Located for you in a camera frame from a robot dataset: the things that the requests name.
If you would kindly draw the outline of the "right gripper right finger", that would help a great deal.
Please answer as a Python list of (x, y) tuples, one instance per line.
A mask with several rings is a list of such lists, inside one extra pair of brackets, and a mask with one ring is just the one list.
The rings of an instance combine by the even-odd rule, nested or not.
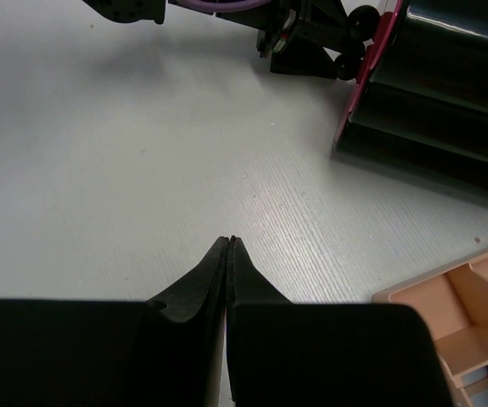
[(449, 406), (423, 319), (395, 304), (295, 304), (227, 253), (227, 368), (237, 406)]

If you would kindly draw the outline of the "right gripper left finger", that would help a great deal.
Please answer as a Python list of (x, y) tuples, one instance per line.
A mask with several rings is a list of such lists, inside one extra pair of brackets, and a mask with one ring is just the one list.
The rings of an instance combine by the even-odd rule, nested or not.
[(214, 406), (229, 241), (143, 301), (0, 299), (0, 406)]

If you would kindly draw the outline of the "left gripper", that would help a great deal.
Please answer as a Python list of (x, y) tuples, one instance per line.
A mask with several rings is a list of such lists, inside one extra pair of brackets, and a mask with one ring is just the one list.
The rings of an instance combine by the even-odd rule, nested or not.
[(256, 49), (272, 73), (348, 78), (348, 14), (340, 1), (271, 1), (216, 16), (258, 30)]

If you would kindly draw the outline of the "black pink drawer organizer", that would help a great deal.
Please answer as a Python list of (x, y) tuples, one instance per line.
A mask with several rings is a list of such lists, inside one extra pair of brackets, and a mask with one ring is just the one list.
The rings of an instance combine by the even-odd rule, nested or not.
[(488, 1), (383, 1), (339, 153), (488, 199)]

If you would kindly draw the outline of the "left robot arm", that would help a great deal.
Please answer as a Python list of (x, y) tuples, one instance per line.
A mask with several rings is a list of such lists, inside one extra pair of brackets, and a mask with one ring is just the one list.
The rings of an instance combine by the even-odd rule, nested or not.
[(161, 25), (166, 6), (215, 15), (258, 30), (257, 51), (270, 71), (344, 81), (355, 78), (364, 48), (350, 36), (340, 1), (162, 1), (98, 0), (86, 4), (107, 20)]

